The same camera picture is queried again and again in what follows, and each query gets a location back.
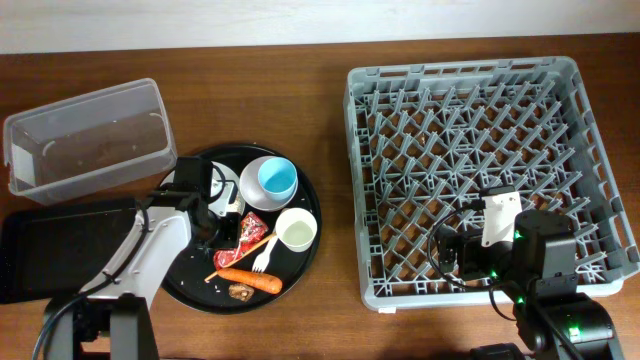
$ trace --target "round black tray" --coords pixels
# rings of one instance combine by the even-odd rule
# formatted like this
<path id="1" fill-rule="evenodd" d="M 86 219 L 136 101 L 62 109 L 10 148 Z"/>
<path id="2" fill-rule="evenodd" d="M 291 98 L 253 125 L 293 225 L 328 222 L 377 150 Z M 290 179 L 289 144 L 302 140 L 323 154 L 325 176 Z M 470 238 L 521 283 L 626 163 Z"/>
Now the round black tray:
<path id="1" fill-rule="evenodd" d="M 205 150 L 196 156 L 224 164 L 240 176 L 242 169 L 244 169 L 247 164 L 254 159 L 268 155 L 283 156 L 261 146 L 246 144 L 220 145 Z M 193 244 L 188 245 L 187 248 L 178 255 L 169 268 L 162 287 L 181 303 L 197 310 L 215 314 L 238 314 L 251 311 L 274 301 L 289 291 L 311 265 L 318 250 L 322 229 L 320 202 L 318 201 L 316 192 L 302 170 L 297 166 L 296 169 L 298 171 L 298 191 L 286 207 L 299 207 L 313 213 L 318 221 L 318 233 L 311 248 L 302 253 L 290 251 L 280 241 L 274 247 L 269 266 L 265 273 L 277 276 L 282 280 L 283 288 L 279 294 L 271 295 L 256 290 L 253 297 L 244 303 L 229 296 L 228 288 L 232 282 L 217 276 L 209 283 L 205 283 L 204 279 L 216 269 L 211 257 L 205 256 L 201 250 L 195 249 Z M 247 204 L 242 218 L 244 218 L 249 211 L 253 211 L 269 226 L 269 232 L 267 234 L 271 233 L 274 229 L 276 219 L 278 215 L 280 215 L 280 211 L 260 211 Z M 261 252 L 261 250 L 256 250 L 247 255 L 237 262 L 233 268 L 250 271 L 253 261 Z"/>

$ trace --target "gray dish rack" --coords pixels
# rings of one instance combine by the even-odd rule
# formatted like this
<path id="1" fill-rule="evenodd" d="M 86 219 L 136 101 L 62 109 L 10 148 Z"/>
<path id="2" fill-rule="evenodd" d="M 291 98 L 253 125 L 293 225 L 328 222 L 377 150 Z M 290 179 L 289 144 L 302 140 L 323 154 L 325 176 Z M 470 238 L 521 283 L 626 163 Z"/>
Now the gray dish rack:
<path id="1" fill-rule="evenodd" d="M 516 187 L 523 210 L 571 217 L 579 291 L 611 295 L 640 270 L 572 59 L 357 68 L 348 75 L 344 111 L 368 308 L 487 304 L 486 293 L 465 292 L 434 274 L 425 240 L 436 221 L 477 199 L 481 188 L 499 185 Z M 469 211 L 455 229 L 483 221 Z M 496 300 L 508 301 L 502 293 Z"/>

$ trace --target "wooden table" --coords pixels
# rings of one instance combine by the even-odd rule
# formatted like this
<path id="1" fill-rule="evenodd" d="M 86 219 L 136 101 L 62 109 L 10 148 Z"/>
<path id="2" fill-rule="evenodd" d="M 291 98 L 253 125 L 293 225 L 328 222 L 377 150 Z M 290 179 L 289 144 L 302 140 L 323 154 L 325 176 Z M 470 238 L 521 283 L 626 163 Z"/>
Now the wooden table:
<path id="1" fill-rule="evenodd" d="M 258 142 L 299 164 L 324 215 L 314 264 L 279 301 L 213 316 L 160 290 L 151 308 L 160 354 L 207 359 L 441 358 L 444 352 L 515 342 L 513 323 L 490 306 L 379 315 L 360 300 L 353 194 L 342 97 L 359 66 L 568 55 L 580 67 L 636 236 L 640 236 L 640 35 L 206 48 L 0 57 L 0 117 L 127 81 L 157 81 L 178 152 Z M 80 199 L 150 191 L 162 175 Z M 8 183 L 2 168 L 0 185 Z M 0 186 L 0 215 L 36 204 Z M 601 299 L 628 359 L 640 358 L 640 276 Z M 0 358 L 25 359 L 46 301 L 0 306 Z"/>

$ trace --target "cup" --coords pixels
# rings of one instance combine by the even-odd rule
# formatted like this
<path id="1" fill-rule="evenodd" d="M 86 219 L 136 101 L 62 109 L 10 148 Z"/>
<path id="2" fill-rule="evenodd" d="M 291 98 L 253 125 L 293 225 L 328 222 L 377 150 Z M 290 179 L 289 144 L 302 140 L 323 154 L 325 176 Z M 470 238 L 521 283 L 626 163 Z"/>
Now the cup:
<path id="1" fill-rule="evenodd" d="M 298 183 L 298 172 L 291 161 L 275 157 L 260 166 L 258 182 L 269 199 L 285 202 L 294 195 L 293 191 Z"/>
<path id="2" fill-rule="evenodd" d="M 293 252 L 303 252 L 311 247 L 318 232 L 315 216 L 305 209 L 285 209 L 276 220 L 276 234 Z"/>

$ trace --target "clear plastic container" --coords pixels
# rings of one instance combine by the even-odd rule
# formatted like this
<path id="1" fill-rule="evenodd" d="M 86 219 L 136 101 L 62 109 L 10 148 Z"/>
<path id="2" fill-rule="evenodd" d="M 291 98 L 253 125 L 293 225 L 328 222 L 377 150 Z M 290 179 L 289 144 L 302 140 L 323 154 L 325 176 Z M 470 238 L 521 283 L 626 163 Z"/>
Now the clear plastic container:
<path id="1" fill-rule="evenodd" d="M 11 193 L 44 205 L 169 170 L 177 158 L 151 79 L 12 115 L 3 145 Z"/>

